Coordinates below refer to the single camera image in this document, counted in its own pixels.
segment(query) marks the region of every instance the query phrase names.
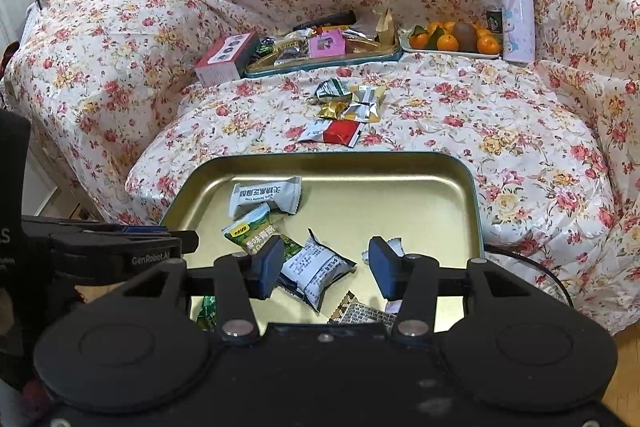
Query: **sofa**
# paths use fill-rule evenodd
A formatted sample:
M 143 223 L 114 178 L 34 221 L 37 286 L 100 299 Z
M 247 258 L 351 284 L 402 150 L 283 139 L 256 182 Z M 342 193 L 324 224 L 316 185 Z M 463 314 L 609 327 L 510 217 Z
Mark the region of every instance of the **sofa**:
M 103 216 L 158 223 L 223 155 L 345 150 L 298 142 L 323 79 L 386 87 L 356 150 L 437 150 L 476 181 L 482 233 L 553 270 L 612 333 L 640 317 L 640 0 L 535 0 L 536 61 L 406 54 L 399 62 L 204 87 L 215 39 L 282 34 L 345 9 L 400 26 L 484 17 L 486 0 L 44 0 L 5 74 L 11 104 Z M 501 261 L 541 287 L 545 277 Z

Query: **metal tray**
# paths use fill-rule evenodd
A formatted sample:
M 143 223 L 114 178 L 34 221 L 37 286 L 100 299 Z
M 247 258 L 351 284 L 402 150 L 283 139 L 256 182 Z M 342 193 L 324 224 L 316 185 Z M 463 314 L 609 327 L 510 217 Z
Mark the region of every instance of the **metal tray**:
M 485 60 L 495 60 L 496 58 L 500 58 L 500 54 L 497 55 L 487 55 L 484 53 L 465 53 L 465 52 L 439 52 L 434 50 L 415 50 L 409 44 L 409 36 L 411 35 L 413 30 L 405 30 L 399 32 L 400 46 L 407 53 L 440 53 L 442 55 L 452 55 L 454 57 L 466 57 L 466 58 L 484 58 Z
M 279 219 L 276 228 L 300 244 L 312 229 L 358 265 L 326 290 L 319 315 L 281 288 L 267 301 L 252 301 L 262 331 L 269 322 L 325 323 L 348 290 L 363 304 L 383 310 L 386 300 L 362 261 L 374 235 L 401 237 L 407 253 L 430 255 L 446 267 L 465 267 L 469 258 L 483 256 L 471 174 L 457 159 L 436 152 L 223 156 L 191 174 L 162 223 L 171 230 L 196 230 L 200 246 L 185 255 L 188 266 L 212 266 L 214 259 L 238 251 L 221 232 L 231 222 L 233 185 L 294 175 L 303 179 L 300 209 Z M 192 318 L 199 306 L 200 299 L 194 299 Z M 462 298 L 438 298 L 436 331 L 462 317 Z
M 259 78 L 268 74 L 289 73 L 291 71 L 310 71 L 317 68 L 327 68 L 335 66 L 353 66 L 364 62 L 381 62 L 399 60 L 402 56 L 402 48 L 398 35 L 393 46 L 380 46 L 378 42 L 345 37 L 346 54 L 335 57 L 310 58 L 307 60 L 294 60 L 274 66 L 274 62 L 280 56 L 280 52 L 267 55 L 244 68 L 245 76 L 249 78 Z

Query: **red box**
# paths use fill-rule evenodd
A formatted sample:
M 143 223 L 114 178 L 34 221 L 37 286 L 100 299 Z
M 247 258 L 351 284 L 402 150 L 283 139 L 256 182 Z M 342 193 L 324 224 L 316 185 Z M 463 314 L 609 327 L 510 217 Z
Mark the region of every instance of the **red box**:
M 220 37 L 196 64 L 196 75 L 205 87 L 240 80 L 260 39 L 256 32 Z

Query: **fruit plate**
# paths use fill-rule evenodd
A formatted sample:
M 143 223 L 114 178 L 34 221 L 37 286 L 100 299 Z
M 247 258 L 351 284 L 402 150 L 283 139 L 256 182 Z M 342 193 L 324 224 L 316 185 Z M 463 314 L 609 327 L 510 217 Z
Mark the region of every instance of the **fruit plate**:
M 414 50 L 409 45 L 409 35 L 410 32 L 399 32 L 398 38 L 400 40 L 400 47 L 406 53 L 442 53 L 443 55 L 453 55 L 455 57 L 467 57 L 467 58 L 485 58 L 487 60 L 495 60 L 496 58 L 500 58 L 500 55 L 485 55 L 483 53 L 465 53 L 465 52 L 439 52 L 436 50 Z

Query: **wooden floor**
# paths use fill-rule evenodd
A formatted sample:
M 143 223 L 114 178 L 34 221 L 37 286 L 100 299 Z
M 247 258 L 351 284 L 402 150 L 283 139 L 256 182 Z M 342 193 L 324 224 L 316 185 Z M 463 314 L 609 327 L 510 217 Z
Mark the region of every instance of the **wooden floor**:
M 618 368 L 604 403 L 630 427 L 640 427 L 640 323 L 620 331 Z

